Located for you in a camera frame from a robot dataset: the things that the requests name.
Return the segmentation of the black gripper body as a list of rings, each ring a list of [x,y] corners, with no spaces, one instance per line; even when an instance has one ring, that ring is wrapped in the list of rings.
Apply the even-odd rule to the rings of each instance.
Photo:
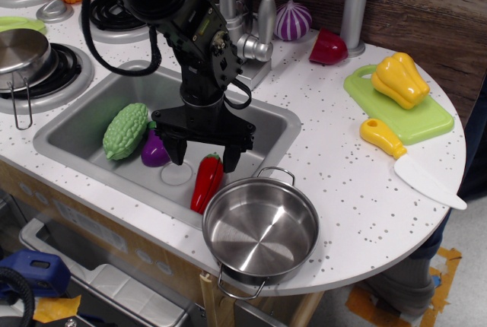
[[[151,118],[161,140],[166,135],[185,139],[187,143],[233,145],[241,151],[253,148],[255,125],[233,114],[225,97],[204,106],[183,101],[180,106],[155,110]]]

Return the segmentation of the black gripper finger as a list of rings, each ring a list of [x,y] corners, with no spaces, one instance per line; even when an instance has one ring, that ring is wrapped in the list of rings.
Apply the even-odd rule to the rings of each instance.
[[[162,141],[171,161],[178,166],[182,165],[186,153],[187,141],[181,138],[171,138],[166,135],[162,136]]]
[[[224,156],[223,156],[223,168],[225,173],[232,173],[235,171],[239,159],[240,159],[241,150],[238,146],[226,146],[224,148]]]

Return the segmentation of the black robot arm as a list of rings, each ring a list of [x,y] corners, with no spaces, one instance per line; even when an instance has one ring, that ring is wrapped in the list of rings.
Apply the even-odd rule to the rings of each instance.
[[[248,102],[232,103],[229,84],[248,94],[238,80],[242,59],[226,21],[210,0],[120,0],[152,33],[162,33],[181,68],[181,106],[155,110],[151,118],[170,159],[180,165],[188,142],[224,147],[223,168],[235,171],[242,153],[252,149],[254,124],[234,115]]]

